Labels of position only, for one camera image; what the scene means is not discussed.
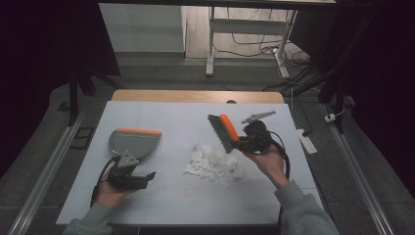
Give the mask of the pale table cover board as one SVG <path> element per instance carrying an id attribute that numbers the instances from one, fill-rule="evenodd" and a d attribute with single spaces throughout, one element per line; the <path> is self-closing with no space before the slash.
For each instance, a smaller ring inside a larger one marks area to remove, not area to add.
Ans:
<path id="1" fill-rule="evenodd" d="M 282 140 L 291 163 L 291 179 L 305 194 L 318 190 L 302 150 L 290 110 L 285 104 L 211 104 L 114 102 L 107 104 L 84 161 L 57 219 L 67 224 L 82 218 L 90 207 L 93 187 L 111 158 L 114 130 L 152 129 L 161 132 L 157 148 L 136 167 L 139 176 L 152 173 L 148 187 L 127 196 L 111 217 L 112 224 L 132 226 L 250 226 L 273 225 L 280 205 L 274 186 L 240 152 L 244 174 L 228 185 L 186 173 L 194 145 L 222 145 L 208 122 L 209 115 L 226 114 L 236 129 L 252 114 L 264 114 L 266 127 Z"/>

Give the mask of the person's right hand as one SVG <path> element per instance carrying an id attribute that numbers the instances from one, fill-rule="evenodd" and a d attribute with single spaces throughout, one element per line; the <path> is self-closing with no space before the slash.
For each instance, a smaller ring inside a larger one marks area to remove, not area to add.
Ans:
<path id="1" fill-rule="evenodd" d="M 275 146 L 270 146 L 261 154 L 244 152 L 244 155 L 257 165 L 277 189 L 289 184 L 284 172 L 283 157 Z"/>

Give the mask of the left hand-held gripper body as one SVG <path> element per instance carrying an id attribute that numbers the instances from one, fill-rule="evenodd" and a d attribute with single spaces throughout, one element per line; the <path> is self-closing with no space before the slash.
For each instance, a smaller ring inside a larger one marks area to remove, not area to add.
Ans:
<path id="1" fill-rule="evenodd" d="M 138 164 L 139 161 L 129 151 L 125 151 L 115 158 L 115 164 L 110 169 L 107 181 L 117 189 L 146 189 L 149 182 L 148 178 L 132 175 Z"/>

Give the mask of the grey dustpan with orange edge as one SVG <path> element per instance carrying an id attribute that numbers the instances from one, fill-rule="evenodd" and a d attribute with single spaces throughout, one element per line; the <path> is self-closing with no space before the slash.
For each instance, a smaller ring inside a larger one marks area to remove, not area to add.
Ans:
<path id="1" fill-rule="evenodd" d="M 117 128 L 109 138 L 109 149 L 114 156 L 128 151 L 135 159 L 150 155 L 159 145 L 161 132 L 158 130 Z"/>

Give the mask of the person's left hand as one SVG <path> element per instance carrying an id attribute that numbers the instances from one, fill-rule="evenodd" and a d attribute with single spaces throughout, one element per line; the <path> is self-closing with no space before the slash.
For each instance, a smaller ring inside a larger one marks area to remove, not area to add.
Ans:
<path id="1" fill-rule="evenodd" d="M 132 194 L 132 191 L 113 187 L 107 180 L 108 174 L 106 172 L 99 183 L 95 202 L 111 210 L 115 210 L 125 197 Z"/>

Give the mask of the white paper scraps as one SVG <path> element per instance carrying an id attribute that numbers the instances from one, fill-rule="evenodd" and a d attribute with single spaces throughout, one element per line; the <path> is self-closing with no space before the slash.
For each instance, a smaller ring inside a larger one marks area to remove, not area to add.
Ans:
<path id="1" fill-rule="evenodd" d="M 194 175 L 210 182 L 218 182 L 226 187 L 244 176 L 239 160 L 209 145 L 195 144 L 184 174 Z"/>

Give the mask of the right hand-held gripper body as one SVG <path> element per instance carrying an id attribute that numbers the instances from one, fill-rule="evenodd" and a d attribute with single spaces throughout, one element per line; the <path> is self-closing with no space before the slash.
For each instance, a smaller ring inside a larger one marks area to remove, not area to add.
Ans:
<path id="1" fill-rule="evenodd" d="M 246 137 L 249 140 L 248 150 L 246 152 L 262 153 L 272 144 L 273 139 L 271 138 L 266 125 L 261 121 L 261 119 L 274 114 L 275 111 L 254 114 L 243 120 L 243 123 L 246 124 L 246 126 L 243 128 L 243 131 L 246 133 L 246 135 L 243 137 Z"/>

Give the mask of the white cabinet panel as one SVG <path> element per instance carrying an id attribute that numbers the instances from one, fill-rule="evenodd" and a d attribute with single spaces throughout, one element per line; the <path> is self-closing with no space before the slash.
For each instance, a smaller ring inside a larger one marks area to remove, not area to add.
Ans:
<path id="1" fill-rule="evenodd" d="M 185 52 L 183 7 L 114 3 L 99 6 L 116 52 Z"/>

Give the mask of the aluminium rail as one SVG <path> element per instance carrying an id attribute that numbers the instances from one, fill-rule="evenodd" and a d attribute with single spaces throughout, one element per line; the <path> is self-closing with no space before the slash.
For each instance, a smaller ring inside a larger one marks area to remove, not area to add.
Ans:
<path id="1" fill-rule="evenodd" d="M 340 133 L 333 122 L 327 122 L 334 139 L 341 150 L 347 168 L 355 182 L 359 194 L 369 211 L 372 220 L 380 235 L 395 235 L 392 225 L 378 200 L 378 197 L 369 185 L 367 178 L 358 163 L 354 152 L 351 150 L 346 137 Z"/>
<path id="2" fill-rule="evenodd" d="M 85 115 L 86 111 L 81 111 L 74 119 L 73 123 L 65 128 L 64 133 L 60 137 L 48 162 L 37 178 L 36 183 L 26 198 L 7 235 L 25 235 L 68 151 L 76 131 L 84 120 Z"/>

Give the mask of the black metal stand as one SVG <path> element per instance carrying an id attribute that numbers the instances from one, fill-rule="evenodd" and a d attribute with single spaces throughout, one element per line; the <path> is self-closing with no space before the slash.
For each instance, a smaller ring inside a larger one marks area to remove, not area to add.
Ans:
<path id="1" fill-rule="evenodd" d="M 69 126 L 72 126 L 78 117 L 77 88 L 80 88 L 84 95 L 94 95 L 96 92 L 92 77 L 97 77 L 115 90 L 123 89 L 120 83 L 90 66 L 76 66 L 69 79 Z"/>
<path id="2" fill-rule="evenodd" d="M 335 127 L 344 133 L 343 111 L 346 94 L 348 70 L 357 61 L 358 46 L 372 15 L 364 12 L 311 12 L 299 11 L 294 22 L 291 40 L 301 49 L 310 53 L 308 72 L 317 71 L 317 75 L 306 83 L 298 84 L 293 96 L 317 88 L 317 100 L 329 103 L 336 99 L 335 113 L 340 116 L 334 120 Z"/>

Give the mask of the orange brush with grey bristles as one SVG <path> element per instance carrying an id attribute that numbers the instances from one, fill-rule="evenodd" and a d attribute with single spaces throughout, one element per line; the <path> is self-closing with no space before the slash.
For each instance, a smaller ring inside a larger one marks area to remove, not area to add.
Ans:
<path id="1" fill-rule="evenodd" d="M 234 149 L 237 149 L 237 144 L 240 143 L 240 137 L 229 117 L 227 115 L 208 115 L 207 119 L 220 140 L 225 152 L 229 154 Z"/>

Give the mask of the dark curtain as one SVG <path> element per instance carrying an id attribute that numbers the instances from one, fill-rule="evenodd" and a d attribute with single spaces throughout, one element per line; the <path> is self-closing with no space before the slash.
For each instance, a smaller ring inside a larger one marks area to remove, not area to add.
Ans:
<path id="1" fill-rule="evenodd" d="M 415 0 L 378 0 L 347 60 L 352 116 L 415 196 Z"/>
<path id="2" fill-rule="evenodd" d="M 93 71 L 118 75 L 101 0 L 0 0 L 0 177 L 49 107 L 51 92 Z"/>

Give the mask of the wooden table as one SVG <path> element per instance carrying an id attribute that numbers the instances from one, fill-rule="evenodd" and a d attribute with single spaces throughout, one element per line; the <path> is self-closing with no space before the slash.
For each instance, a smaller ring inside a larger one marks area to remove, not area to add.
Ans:
<path id="1" fill-rule="evenodd" d="M 113 101 L 173 102 L 173 103 L 219 103 L 234 101 L 237 104 L 283 104 L 278 92 L 253 91 L 192 91 L 192 90 L 138 90 L 119 89 Z"/>

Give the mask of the white desk frame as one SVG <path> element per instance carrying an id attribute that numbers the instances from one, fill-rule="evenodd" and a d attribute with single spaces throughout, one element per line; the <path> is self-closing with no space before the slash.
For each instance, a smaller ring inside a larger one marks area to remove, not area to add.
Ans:
<path id="1" fill-rule="evenodd" d="M 296 10 L 288 10 L 287 18 L 283 22 L 274 22 L 271 20 L 231 20 L 231 19 L 217 19 L 215 17 L 215 8 L 210 7 L 208 11 L 208 47 L 207 47 L 207 65 L 206 76 L 213 76 L 213 41 L 216 33 L 237 33 L 237 34 L 261 34 L 261 35 L 276 35 L 281 37 L 281 43 L 277 49 L 273 51 L 275 61 L 277 63 L 280 76 L 282 78 L 289 78 L 289 72 L 286 63 L 283 59 L 285 46 L 289 39 L 292 26 L 296 18 Z"/>

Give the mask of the white power strip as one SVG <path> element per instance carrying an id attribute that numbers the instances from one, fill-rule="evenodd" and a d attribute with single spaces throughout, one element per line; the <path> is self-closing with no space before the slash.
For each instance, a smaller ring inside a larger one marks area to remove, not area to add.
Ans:
<path id="1" fill-rule="evenodd" d="M 317 153 L 317 149 L 315 148 L 315 146 L 313 145 L 313 143 L 311 142 L 311 140 L 309 139 L 308 136 L 304 135 L 305 131 L 303 129 L 298 129 L 297 130 L 297 134 L 298 134 L 298 138 L 302 144 L 302 146 L 304 147 L 305 151 L 309 154 L 309 155 L 313 155 Z"/>

